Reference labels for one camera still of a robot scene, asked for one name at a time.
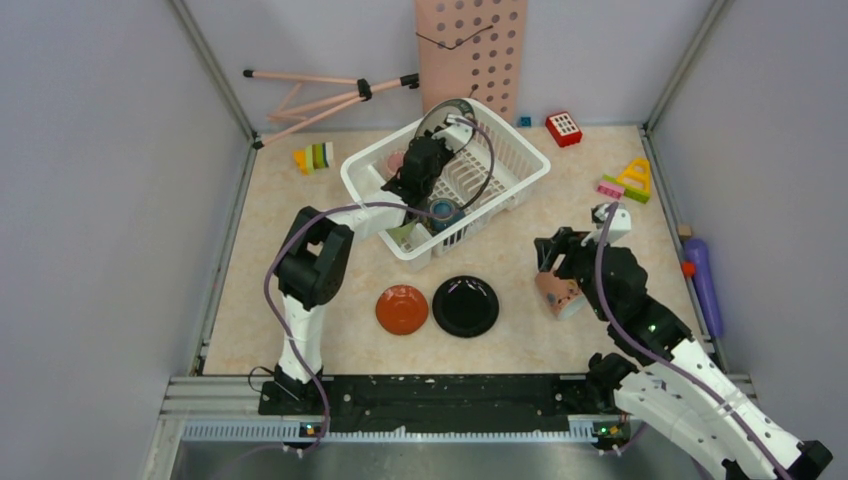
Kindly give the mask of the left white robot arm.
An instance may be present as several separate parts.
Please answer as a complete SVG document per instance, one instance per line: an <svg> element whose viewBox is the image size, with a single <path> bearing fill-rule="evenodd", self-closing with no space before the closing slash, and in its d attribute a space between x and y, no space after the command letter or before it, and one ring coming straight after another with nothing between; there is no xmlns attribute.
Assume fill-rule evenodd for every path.
<svg viewBox="0 0 848 480"><path fill-rule="evenodd" d="M403 164L375 194L326 211L306 206L297 213L263 281L265 299L285 333L273 381L295 412L314 410L325 392L318 377L323 318L342 286L355 242L409 219L446 220L464 211L460 205L431 212L425 205L444 168L478 132L474 121L458 114L436 127L421 126Z"/></svg>

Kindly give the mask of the black plate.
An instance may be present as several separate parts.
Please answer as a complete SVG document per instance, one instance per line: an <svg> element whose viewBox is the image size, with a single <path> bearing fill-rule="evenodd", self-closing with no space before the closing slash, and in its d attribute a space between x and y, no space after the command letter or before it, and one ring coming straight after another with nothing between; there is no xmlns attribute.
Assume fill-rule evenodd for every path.
<svg viewBox="0 0 848 480"><path fill-rule="evenodd" d="M470 275L454 276L435 291L431 310L438 326L458 338L475 338L488 332L500 314L494 289Z"/></svg>

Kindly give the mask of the pink patterned mug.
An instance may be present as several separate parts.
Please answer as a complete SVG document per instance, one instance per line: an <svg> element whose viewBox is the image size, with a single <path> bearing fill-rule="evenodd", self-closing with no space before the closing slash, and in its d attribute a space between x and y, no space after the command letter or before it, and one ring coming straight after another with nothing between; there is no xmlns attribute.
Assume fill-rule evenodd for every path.
<svg viewBox="0 0 848 480"><path fill-rule="evenodd" d="M404 163L404 151L391 153L385 161L385 171L389 178L395 176Z"/></svg>

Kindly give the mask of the brown ceramic bowl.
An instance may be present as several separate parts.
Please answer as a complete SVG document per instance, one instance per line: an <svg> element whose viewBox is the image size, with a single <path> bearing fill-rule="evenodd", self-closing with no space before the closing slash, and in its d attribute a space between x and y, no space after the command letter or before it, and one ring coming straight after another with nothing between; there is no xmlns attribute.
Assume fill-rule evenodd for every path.
<svg viewBox="0 0 848 480"><path fill-rule="evenodd" d="M430 215L424 219L424 225L432 234L441 233L465 218L460 205L450 198L433 199L428 211Z"/></svg>

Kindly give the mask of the light green mug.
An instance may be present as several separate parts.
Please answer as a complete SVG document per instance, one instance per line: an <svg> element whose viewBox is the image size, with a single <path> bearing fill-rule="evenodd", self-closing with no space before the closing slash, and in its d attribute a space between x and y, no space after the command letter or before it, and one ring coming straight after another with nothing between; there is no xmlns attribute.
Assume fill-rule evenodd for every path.
<svg viewBox="0 0 848 480"><path fill-rule="evenodd" d="M416 224L416 221L408 222L399 227L388 229L386 233L395 243L401 245L414 230Z"/></svg>

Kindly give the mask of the white plastic dish rack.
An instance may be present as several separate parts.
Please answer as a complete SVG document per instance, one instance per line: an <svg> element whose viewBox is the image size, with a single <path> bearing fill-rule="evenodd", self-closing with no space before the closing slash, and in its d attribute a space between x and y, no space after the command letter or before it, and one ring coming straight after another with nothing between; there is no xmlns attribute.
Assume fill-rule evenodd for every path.
<svg viewBox="0 0 848 480"><path fill-rule="evenodd" d="M520 206L532 193L535 183L551 169L550 161L499 115L477 100L465 99L475 110L475 135L458 150L447 144L455 155L425 202L428 205L435 198L450 198L460 206L466 204L465 218L438 234L432 234L420 221L401 245L386 231L379 233L392 254L412 271L425 268L434 257L468 242L501 211ZM341 178L355 202L388 199L381 190L390 179L385 161L393 152L406 152L420 121L344 161Z"/></svg>

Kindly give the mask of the salmon mug white interior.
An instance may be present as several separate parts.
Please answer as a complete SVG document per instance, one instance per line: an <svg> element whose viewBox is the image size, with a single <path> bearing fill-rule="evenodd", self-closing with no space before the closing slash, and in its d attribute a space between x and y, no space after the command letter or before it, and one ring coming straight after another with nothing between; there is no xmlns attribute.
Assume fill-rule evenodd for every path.
<svg viewBox="0 0 848 480"><path fill-rule="evenodd" d="M534 281L544 303L557 320L573 317L588 304L574 279L562 279L547 271L537 273Z"/></svg>

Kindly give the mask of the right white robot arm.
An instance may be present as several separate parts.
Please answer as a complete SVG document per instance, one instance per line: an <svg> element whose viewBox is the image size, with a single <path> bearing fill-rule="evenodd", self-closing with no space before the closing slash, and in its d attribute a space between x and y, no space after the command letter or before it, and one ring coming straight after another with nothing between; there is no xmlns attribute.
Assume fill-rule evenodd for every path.
<svg viewBox="0 0 848 480"><path fill-rule="evenodd" d="M586 397L600 412L633 415L684 451L712 479L817 479L833 460L818 440L780 427L731 381L668 307L647 291L647 271L615 246L632 219L618 202L592 210L593 231L561 227L537 238L537 287L556 312L560 287L606 323L618 353L596 355Z"/></svg>

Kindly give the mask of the white plate green rim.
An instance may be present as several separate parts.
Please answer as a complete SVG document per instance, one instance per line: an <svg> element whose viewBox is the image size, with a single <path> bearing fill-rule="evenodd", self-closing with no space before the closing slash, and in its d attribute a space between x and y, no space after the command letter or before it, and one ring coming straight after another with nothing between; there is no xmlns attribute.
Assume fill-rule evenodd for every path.
<svg viewBox="0 0 848 480"><path fill-rule="evenodd" d="M475 110L468 99L450 99L433 107L421 119L413 137L444 139L452 149L458 150L473 139L475 123Z"/></svg>

